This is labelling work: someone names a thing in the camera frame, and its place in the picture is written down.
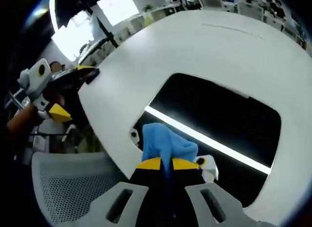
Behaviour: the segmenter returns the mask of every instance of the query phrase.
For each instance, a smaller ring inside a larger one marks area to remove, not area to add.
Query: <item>white table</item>
[[[311,67],[301,47],[267,24],[227,12],[186,11],[123,43],[79,97],[95,134],[128,178],[142,155],[130,129],[173,73],[211,80],[277,110],[282,123],[272,171],[245,212],[279,225],[312,174]]]

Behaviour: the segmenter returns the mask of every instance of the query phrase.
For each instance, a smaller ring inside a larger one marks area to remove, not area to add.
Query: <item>person's arm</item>
[[[32,129],[39,122],[38,111],[32,103],[14,116],[7,124],[8,142],[11,148],[16,152],[23,150]]]

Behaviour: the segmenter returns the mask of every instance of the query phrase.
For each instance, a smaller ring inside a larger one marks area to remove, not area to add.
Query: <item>office desk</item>
[[[275,161],[245,212],[280,225],[297,207],[312,174],[311,66],[312,59],[293,40],[260,21],[185,11],[125,41],[98,66],[99,76],[82,86],[79,97],[95,134],[128,178],[142,155],[130,129],[174,73],[213,81],[272,107],[281,117]]]

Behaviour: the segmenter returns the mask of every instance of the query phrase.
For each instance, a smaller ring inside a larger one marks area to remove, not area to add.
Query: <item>blue cloth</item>
[[[167,177],[171,158],[193,162],[198,152],[196,143],[189,142],[161,123],[143,125],[143,141],[142,161],[160,157]]]

